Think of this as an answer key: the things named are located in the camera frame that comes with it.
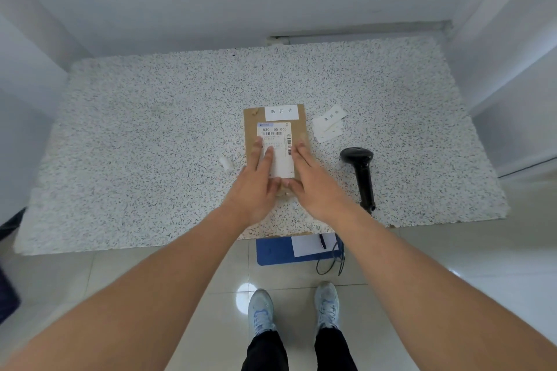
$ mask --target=leg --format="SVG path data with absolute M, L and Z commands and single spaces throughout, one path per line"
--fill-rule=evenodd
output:
M 357 371 L 350 350 L 339 330 L 339 296 L 332 283 L 323 282 L 315 291 L 317 371 Z
M 255 337 L 247 348 L 242 371 L 288 371 L 288 357 L 273 322 L 274 308 L 267 291 L 259 289 L 249 300 L 249 325 Z

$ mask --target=pen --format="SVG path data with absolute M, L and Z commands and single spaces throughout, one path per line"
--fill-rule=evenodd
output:
M 321 241 L 321 246 L 323 246 L 323 249 L 327 249 L 327 245 L 325 245 L 325 240 L 323 239 L 323 235 L 321 233 L 319 233 L 319 240 Z

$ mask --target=terrazzo pattern surface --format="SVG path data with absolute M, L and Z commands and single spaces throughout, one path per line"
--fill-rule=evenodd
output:
M 245 163 L 242 111 L 302 103 L 312 152 L 359 200 L 339 153 L 371 149 L 386 226 L 503 218 L 504 192 L 430 37 L 86 59 L 69 74 L 16 250 L 160 246 L 219 205 Z M 311 119 L 340 104 L 344 135 Z M 235 172 L 224 172 L 219 154 Z M 329 232 L 281 201 L 240 238 Z

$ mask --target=forearm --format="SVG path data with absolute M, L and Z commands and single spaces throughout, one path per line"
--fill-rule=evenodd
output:
M 555 369 L 557 348 L 359 206 L 333 225 L 422 370 Z
M 35 337 L 7 369 L 164 370 L 244 228 L 216 209 Z

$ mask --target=white sneaker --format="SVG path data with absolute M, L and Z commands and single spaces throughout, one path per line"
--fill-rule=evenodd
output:
M 267 290 L 257 289 L 249 300 L 248 308 L 249 325 L 254 331 L 254 337 L 263 332 L 276 331 L 274 312 L 273 301 Z
M 335 285 L 322 282 L 315 291 L 315 309 L 317 310 L 317 331 L 324 327 L 339 328 L 339 295 Z

